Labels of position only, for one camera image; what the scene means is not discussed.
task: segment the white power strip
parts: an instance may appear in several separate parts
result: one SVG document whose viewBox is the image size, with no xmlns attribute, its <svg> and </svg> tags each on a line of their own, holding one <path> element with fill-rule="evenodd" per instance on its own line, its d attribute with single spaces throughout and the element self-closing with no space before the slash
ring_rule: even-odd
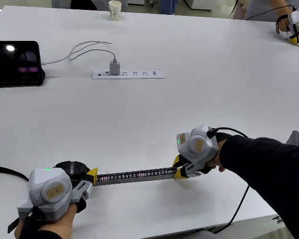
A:
<svg viewBox="0 0 299 239">
<path fill-rule="evenodd" d="M 120 71 L 120 75 L 110 75 L 109 71 L 92 71 L 92 79 L 163 79 L 163 71 Z"/>
</svg>

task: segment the charger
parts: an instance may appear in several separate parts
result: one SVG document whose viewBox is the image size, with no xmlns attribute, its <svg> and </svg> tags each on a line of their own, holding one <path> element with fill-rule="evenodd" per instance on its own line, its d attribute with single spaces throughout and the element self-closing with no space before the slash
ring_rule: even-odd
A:
<svg viewBox="0 0 299 239">
<path fill-rule="evenodd" d="M 110 62 L 110 75 L 119 76 L 120 68 L 121 68 L 120 62 L 117 61 L 116 58 L 114 58 L 113 61 Z"/>
</svg>

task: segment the black cable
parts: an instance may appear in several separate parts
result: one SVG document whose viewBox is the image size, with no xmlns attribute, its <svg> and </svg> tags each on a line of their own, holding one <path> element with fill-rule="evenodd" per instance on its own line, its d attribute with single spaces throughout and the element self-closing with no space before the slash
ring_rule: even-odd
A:
<svg viewBox="0 0 299 239">
<path fill-rule="evenodd" d="M 219 131 L 219 130 L 230 130 L 230 131 L 233 131 L 233 132 L 236 132 L 236 133 L 242 135 L 243 137 L 248 138 L 247 135 L 245 135 L 244 133 L 240 132 L 239 130 L 236 130 L 234 128 L 229 128 L 229 127 L 212 128 L 211 130 L 209 130 L 207 132 L 207 136 L 209 138 L 212 138 L 212 137 L 214 137 L 216 135 L 217 131 Z M 227 223 L 225 226 L 223 226 L 222 228 L 218 229 L 217 231 L 213 232 L 214 234 L 222 232 L 223 230 L 225 230 L 226 228 L 228 228 L 233 223 L 233 221 L 234 221 L 234 219 L 235 219 L 235 217 L 236 217 L 236 215 L 237 215 L 237 213 L 238 213 L 241 205 L 243 204 L 243 202 L 245 200 L 245 197 L 246 197 L 246 195 L 248 193 L 249 188 L 250 188 L 250 186 L 248 185 L 247 188 L 246 188 L 246 190 L 245 190 L 245 192 L 244 192 L 244 195 L 241 198 L 240 203 L 239 203 L 239 205 L 238 205 L 238 207 L 237 207 L 237 209 L 236 209 L 233 217 L 230 219 L 229 223 Z"/>
<path fill-rule="evenodd" d="M 236 215 L 237 215 L 237 213 L 238 213 L 238 211 L 239 211 L 241 205 L 242 205 L 243 202 L 244 202 L 244 199 L 245 199 L 245 197 L 246 197 L 246 195 L 247 195 L 247 193 L 248 193 L 249 188 L 250 188 L 250 186 L 248 185 L 247 188 L 246 188 L 246 190 L 245 190 L 245 193 L 244 193 L 242 199 L 240 200 L 240 203 L 239 203 L 239 205 L 238 205 L 238 208 L 236 209 L 236 211 L 235 211 L 233 217 L 231 218 L 231 220 L 229 221 L 229 223 L 227 223 L 227 225 L 223 226 L 221 229 L 218 229 L 217 231 L 215 231 L 214 234 L 217 234 L 217 233 L 219 233 L 219 232 L 222 232 L 223 230 L 225 230 L 226 228 L 228 228 L 228 227 L 232 224 L 232 222 L 234 221 L 234 219 L 235 219 L 235 217 L 236 217 Z"/>
<path fill-rule="evenodd" d="M 296 8 L 295 8 L 293 5 L 286 5 L 286 6 L 291 6 L 291 7 L 293 8 L 293 11 L 296 10 Z M 247 18 L 247 19 L 245 19 L 245 20 L 250 20 L 250 19 L 252 19 L 253 17 L 260 16 L 260 15 L 266 14 L 266 13 L 268 13 L 268 12 L 270 12 L 270 11 L 277 10 L 277 9 L 280 9 L 280 8 L 284 8 L 284 7 L 286 7 L 286 6 L 280 6 L 280 7 L 273 8 L 273 9 L 268 10 L 268 11 L 266 11 L 266 12 L 263 12 L 263 13 L 260 13 L 260 14 L 254 15 L 254 16 L 251 16 L 251 17 L 249 17 L 249 18 Z"/>
<path fill-rule="evenodd" d="M 211 130 L 209 130 L 209 131 L 207 132 L 207 136 L 208 136 L 209 138 L 212 138 L 213 136 L 216 135 L 216 133 L 217 133 L 219 130 L 230 130 L 230 131 L 233 131 L 233 132 L 236 132 L 236 133 L 242 135 L 243 137 L 248 138 L 247 135 L 245 135 L 244 133 L 242 133 L 242 132 L 240 132 L 239 130 L 236 130 L 236 129 L 234 129 L 234 128 L 230 128 L 230 127 L 212 128 Z"/>
<path fill-rule="evenodd" d="M 4 168 L 4 167 L 0 167 L 0 173 L 5 173 L 5 174 L 10 174 L 10 175 L 14 175 L 17 176 L 19 178 L 23 178 L 26 181 L 29 181 L 29 179 L 22 173 L 19 173 L 17 171 L 14 171 L 12 169 L 9 168 Z"/>
</svg>

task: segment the power strip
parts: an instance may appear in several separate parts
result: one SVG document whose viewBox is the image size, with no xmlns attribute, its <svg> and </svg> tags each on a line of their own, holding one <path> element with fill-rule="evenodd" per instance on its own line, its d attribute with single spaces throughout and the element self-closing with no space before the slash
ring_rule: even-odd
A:
<svg viewBox="0 0 299 239">
<path fill-rule="evenodd" d="M 92 79 L 164 79 L 163 71 L 120 71 L 120 75 L 110 75 L 109 71 L 92 71 Z"/>
</svg>

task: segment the white cup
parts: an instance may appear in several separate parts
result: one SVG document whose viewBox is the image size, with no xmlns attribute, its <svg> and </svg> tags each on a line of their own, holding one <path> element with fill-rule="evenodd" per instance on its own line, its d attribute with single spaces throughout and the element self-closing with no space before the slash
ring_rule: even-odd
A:
<svg viewBox="0 0 299 239">
<path fill-rule="evenodd" d="M 122 3 L 120 1 L 109 1 L 110 17 L 113 21 L 119 21 L 121 18 Z"/>
</svg>

